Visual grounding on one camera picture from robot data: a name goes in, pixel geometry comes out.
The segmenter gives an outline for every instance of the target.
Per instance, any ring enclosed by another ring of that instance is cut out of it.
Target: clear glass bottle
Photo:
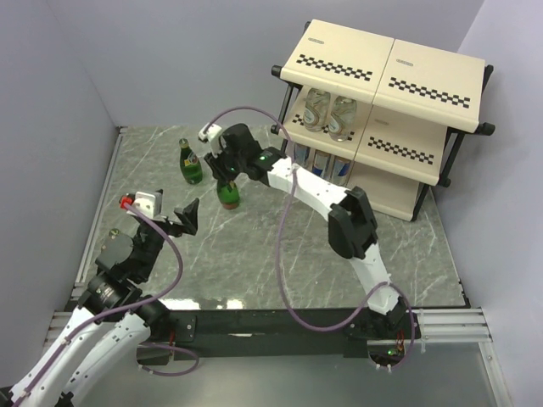
[[[307,168],[311,149],[301,144],[294,144],[294,162],[300,167]]]
[[[350,160],[336,157],[333,161],[332,171],[330,171],[330,182],[339,185],[340,187],[344,187],[347,183],[349,168]]]
[[[326,153],[321,150],[315,150],[315,159],[313,159],[313,167],[311,172],[316,176],[325,178],[328,172],[328,166],[330,165],[330,153]]]
[[[349,138],[350,129],[355,122],[356,100],[338,96],[333,102],[332,119],[328,129],[335,142],[344,142]]]
[[[326,123],[330,93],[311,88],[305,99],[304,127],[309,131],[321,131]]]

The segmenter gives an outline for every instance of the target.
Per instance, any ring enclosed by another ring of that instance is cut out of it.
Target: checkered pattern
[[[415,83],[407,83],[406,81],[398,81],[396,78],[390,78],[390,87],[397,87],[401,91],[408,91],[409,93],[417,93],[423,98],[429,97],[433,100],[439,100],[443,103],[451,102],[455,106],[462,106],[465,109],[469,109],[470,98],[460,98],[458,95],[449,95],[447,92],[439,92],[435,89],[428,89],[425,86],[418,86]]]
[[[299,125],[304,125],[304,116],[302,116],[301,114],[296,114],[294,116],[294,119],[292,120],[293,123],[298,123]],[[328,129],[328,125],[325,125],[323,128],[322,128],[322,132],[325,133],[325,134],[328,134],[330,132],[330,130]],[[353,137],[347,137],[347,140],[351,141],[353,139]]]
[[[367,143],[368,147],[375,147],[377,150],[383,150],[387,153],[395,155],[401,155],[410,159],[417,159],[421,163],[434,164],[434,155],[418,152],[407,147],[401,147],[398,144],[392,144],[391,142],[384,142],[380,138],[370,137],[370,141]]]
[[[334,74],[345,75],[348,77],[353,76],[355,79],[363,79],[364,81],[370,81],[373,72],[364,72],[357,68],[351,68],[350,66],[343,66],[335,64],[333,62],[324,62],[322,59],[315,59],[314,57],[307,57],[301,53],[296,59],[296,64],[305,64],[305,66],[313,66],[318,70],[325,70],[327,72],[333,72]]]

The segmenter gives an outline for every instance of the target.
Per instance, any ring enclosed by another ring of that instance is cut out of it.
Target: bottle label
[[[193,151],[191,151],[188,157],[185,158],[183,163],[186,167],[189,165],[195,165],[198,163],[198,156]]]
[[[349,172],[350,162],[336,158],[332,168],[332,183],[343,186],[347,182],[347,173]]]
[[[315,151],[315,159],[313,160],[311,172],[317,176],[324,177],[329,163],[330,154]]]
[[[309,158],[309,147],[302,146],[301,144],[294,144],[294,161],[296,164],[305,167]]]
[[[316,125],[319,121],[319,114],[309,106],[305,106],[304,123],[307,125]]]
[[[341,134],[343,131],[343,122],[341,119],[337,119],[336,117],[332,116],[328,129],[330,129],[330,132],[333,134]]]

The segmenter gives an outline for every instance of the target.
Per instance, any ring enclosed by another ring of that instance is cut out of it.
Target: glass bottle
[[[349,138],[350,128],[355,122],[356,100],[338,96],[333,102],[332,119],[328,129],[335,142],[344,142]]]
[[[234,181],[217,181],[217,197],[225,209],[236,209],[239,206],[239,190]]]
[[[325,178],[328,166],[330,165],[330,153],[321,150],[315,150],[315,158],[313,159],[313,167],[311,172],[316,176]]]
[[[294,144],[294,162],[300,167],[307,168],[311,149],[302,144]]]
[[[198,156],[188,146],[188,140],[186,138],[179,140],[179,147],[181,148],[179,166],[181,167],[181,173],[183,174],[185,181],[189,184],[198,184],[204,177],[202,164],[200,163]]]
[[[321,131],[326,123],[330,93],[311,88],[305,99],[304,127],[308,131]]]

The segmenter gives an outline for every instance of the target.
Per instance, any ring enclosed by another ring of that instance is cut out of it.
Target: green glass bottle
[[[234,181],[217,181],[217,196],[225,209],[236,209],[239,206],[239,191]]]
[[[202,181],[202,178],[204,178],[202,164],[200,163],[198,156],[188,146],[188,140],[186,138],[179,140],[179,147],[181,148],[179,166],[181,167],[183,177],[189,184],[198,184]]]

